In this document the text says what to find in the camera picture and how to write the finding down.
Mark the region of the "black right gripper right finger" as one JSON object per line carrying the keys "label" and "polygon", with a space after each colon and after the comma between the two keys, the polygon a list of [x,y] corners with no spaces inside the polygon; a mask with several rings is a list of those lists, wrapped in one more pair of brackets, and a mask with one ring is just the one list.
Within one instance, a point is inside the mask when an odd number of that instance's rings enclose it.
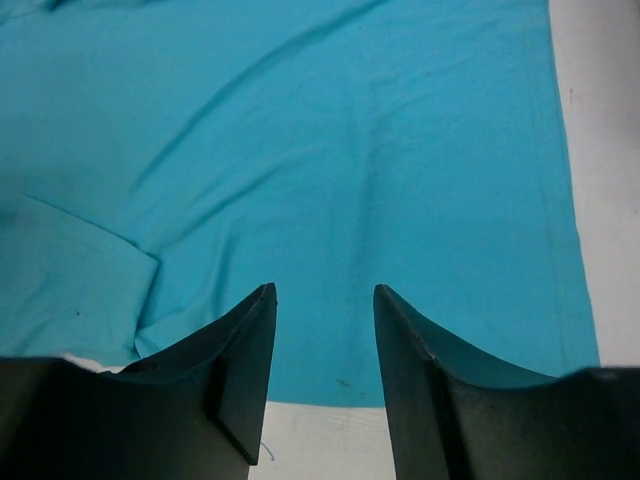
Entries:
{"label": "black right gripper right finger", "polygon": [[554,378],[499,359],[386,285],[374,321],[400,479],[635,479],[639,371]]}

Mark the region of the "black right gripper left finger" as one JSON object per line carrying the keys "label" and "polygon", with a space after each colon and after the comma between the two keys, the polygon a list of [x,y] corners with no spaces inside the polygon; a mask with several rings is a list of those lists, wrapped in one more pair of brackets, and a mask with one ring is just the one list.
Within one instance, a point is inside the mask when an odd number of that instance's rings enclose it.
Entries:
{"label": "black right gripper left finger", "polygon": [[264,284],[118,373],[1,362],[5,479],[244,479],[258,462],[276,329]]}

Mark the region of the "turquoise t shirt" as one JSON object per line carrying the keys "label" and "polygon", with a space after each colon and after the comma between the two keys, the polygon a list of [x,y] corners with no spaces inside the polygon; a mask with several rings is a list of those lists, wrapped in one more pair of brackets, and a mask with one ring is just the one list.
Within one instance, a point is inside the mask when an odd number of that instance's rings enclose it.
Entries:
{"label": "turquoise t shirt", "polygon": [[599,361],[545,1],[5,1],[1,351],[152,355],[274,283],[269,395],[382,403],[374,287]]}

